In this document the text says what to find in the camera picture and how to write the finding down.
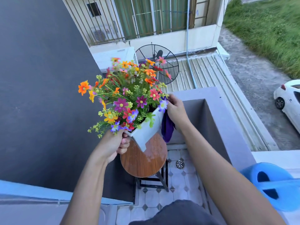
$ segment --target dark shorts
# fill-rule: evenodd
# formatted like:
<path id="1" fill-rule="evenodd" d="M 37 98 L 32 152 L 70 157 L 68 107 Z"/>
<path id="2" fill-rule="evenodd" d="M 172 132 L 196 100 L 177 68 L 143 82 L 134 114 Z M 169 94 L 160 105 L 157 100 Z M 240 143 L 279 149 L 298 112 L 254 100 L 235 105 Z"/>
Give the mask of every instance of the dark shorts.
<path id="1" fill-rule="evenodd" d="M 220 225 L 203 207 L 190 200 L 177 200 L 163 207 L 153 218 L 129 225 Z"/>

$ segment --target hand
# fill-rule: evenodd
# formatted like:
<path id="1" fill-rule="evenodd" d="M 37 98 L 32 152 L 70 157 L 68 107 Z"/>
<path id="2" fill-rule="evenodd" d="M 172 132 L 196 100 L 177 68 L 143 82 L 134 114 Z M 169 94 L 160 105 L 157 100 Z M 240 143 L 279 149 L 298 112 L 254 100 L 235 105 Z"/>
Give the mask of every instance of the hand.
<path id="1" fill-rule="evenodd" d="M 124 154 L 127 151 L 129 142 L 130 137 L 124 133 L 124 130 L 119 130 L 117 135 L 107 131 L 94 149 L 93 154 L 96 154 L 96 158 L 105 159 L 107 163 L 110 163 L 115 159 L 117 153 Z"/>
<path id="2" fill-rule="evenodd" d="M 173 94 L 169 95 L 168 100 L 168 115 L 174 122 L 176 129 L 180 131 L 183 125 L 190 123 L 190 120 L 185 111 L 185 107 L 182 100 L 178 99 Z"/>

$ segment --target car wheel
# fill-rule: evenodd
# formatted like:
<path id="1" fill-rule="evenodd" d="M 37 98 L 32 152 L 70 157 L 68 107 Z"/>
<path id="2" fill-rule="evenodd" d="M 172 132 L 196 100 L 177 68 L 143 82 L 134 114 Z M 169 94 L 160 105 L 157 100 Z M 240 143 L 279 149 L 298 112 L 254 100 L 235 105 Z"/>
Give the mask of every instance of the car wheel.
<path id="1" fill-rule="evenodd" d="M 283 98 L 281 98 L 281 97 L 278 97 L 275 100 L 275 106 L 277 109 L 282 110 L 284 108 L 284 104 L 285 104 L 285 102 L 284 102 Z"/>

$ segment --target forearm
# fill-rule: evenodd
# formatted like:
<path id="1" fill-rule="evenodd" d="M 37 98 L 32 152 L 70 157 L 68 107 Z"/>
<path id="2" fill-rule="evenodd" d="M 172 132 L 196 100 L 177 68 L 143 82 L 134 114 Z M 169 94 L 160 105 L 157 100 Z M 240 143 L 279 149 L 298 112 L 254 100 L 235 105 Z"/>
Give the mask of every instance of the forearm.
<path id="1" fill-rule="evenodd" d="M 285 224 L 256 187 L 219 155 L 192 124 L 183 125 L 181 131 L 195 168 L 228 225 Z"/>
<path id="2" fill-rule="evenodd" d="M 60 225 L 98 225 L 107 161 L 91 154 Z"/>

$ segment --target green lawn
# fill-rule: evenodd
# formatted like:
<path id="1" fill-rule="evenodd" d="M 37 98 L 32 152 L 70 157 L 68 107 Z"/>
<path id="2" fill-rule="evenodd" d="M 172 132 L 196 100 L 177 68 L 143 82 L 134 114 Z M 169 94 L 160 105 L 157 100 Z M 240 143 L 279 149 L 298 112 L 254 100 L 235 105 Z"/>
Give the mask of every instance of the green lawn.
<path id="1" fill-rule="evenodd" d="M 291 78 L 300 78 L 300 0 L 243 5 L 241 0 L 232 0 L 224 24 L 258 55 L 268 58 Z"/>

